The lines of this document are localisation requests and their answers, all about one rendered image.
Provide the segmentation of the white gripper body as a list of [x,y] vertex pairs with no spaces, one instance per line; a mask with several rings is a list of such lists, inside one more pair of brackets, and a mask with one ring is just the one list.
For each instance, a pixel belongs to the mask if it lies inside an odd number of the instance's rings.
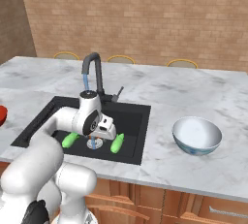
[[109,129],[104,130],[101,126],[98,126],[92,133],[91,136],[99,137],[106,140],[114,140],[116,137],[116,129],[114,125],[111,125]]

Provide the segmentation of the silver sink drain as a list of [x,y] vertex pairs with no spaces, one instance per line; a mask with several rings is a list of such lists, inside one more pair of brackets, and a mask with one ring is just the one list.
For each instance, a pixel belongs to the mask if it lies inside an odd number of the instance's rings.
[[98,138],[95,139],[94,141],[88,140],[87,141],[87,147],[90,149],[98,149],[103,146],[103,140]]

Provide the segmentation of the black sink basin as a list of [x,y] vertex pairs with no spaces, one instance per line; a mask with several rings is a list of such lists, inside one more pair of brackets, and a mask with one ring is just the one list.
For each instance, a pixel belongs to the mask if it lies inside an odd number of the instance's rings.
[[[12,146],[27,147],[32,135],[60,108],[79,108],[79,99],[55,96],[13,141]],[[111,141],[105,140],[97,149],[87,146],[88,139],[80,136],[65,154],[79,157],[97,158],[114,162],[140,165],[145,143],[150,106],[127,103],[105,102],[102,111],[113,118],[117,134],[124,134],[124,142],[117,153],[110,151]]]

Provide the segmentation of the dark grey faucet lever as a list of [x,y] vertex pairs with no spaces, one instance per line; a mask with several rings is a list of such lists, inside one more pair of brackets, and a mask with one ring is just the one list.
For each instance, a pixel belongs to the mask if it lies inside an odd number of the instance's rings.
[[117,93],[117,94],[114,94],[114,95],[112,96],[112,98],[111,98],[111,101],[112,101],[112,102],[117,102],[117,101],[118,101],[118,98],[119,98],[121,92],[123,91],[123,89],[124,89],[124,86],[121,86],[121,88],[120,88],[120,90],[118,91],[118,93]]

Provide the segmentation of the dark grey sink faucet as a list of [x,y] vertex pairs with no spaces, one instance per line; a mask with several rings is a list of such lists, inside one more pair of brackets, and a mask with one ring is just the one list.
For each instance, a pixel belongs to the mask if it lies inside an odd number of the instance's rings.
[[100,54],[97,52],[92,52],[87,55],[82,63],[81,73],[83,74],[83,82],[85,89],[88,90],[88,80],[87,76],[89,75],[90,63],[95,62],[95,73],[96,73],[96,82],[97,82],[97,93],[100,96],[102,102],[116,102],[118,100],[117,95],[107,95],[103,88],[103,78],[102,78],[102,66]]

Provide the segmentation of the white and blue bowl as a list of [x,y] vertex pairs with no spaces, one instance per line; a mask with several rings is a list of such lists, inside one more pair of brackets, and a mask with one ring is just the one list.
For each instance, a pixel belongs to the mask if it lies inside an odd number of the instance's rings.
[[197,116],[178,119],[171,132],[176,144],[184,152],[196,156],[213,152],[223,137],[221,130],[214,123]]

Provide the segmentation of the red bowl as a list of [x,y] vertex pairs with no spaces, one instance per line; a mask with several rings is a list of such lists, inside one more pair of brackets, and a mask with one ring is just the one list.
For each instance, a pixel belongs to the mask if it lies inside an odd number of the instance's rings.
[[4,106],[0,106],[0,126],[4,124],[7,118],[8,110]]

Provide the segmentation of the wooden cabinet door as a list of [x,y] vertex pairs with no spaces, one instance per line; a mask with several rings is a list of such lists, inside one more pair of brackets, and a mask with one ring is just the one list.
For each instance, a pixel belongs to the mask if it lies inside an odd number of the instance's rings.
[[163,199],[161,188],[98,178],[85,202],[99,224],[160,224]]

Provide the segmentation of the yellow-rimmed chair back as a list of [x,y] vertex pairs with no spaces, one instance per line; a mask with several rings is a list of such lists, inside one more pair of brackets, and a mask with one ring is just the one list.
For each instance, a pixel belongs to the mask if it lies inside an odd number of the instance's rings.
[[196,62],[189,59],[173,59],[167,64],[168,67],[180,67],[180,68],[194,68],[197,69]]
[[136,61],[126,55],[113,55],[108,58],[109,63],[124,63],[124,64],[135,64]]
[[79,60],[79,57],[73,52],[69,51],[60,51],[57,52],[54,56],[54,59],[65,59],[65,60]]

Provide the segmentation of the wooden drawer front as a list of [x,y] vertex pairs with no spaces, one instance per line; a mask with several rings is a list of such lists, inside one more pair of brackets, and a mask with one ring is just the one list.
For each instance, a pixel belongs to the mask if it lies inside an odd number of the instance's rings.
[[197,195],[193,211],[205,219],[248,224],[248,203]]

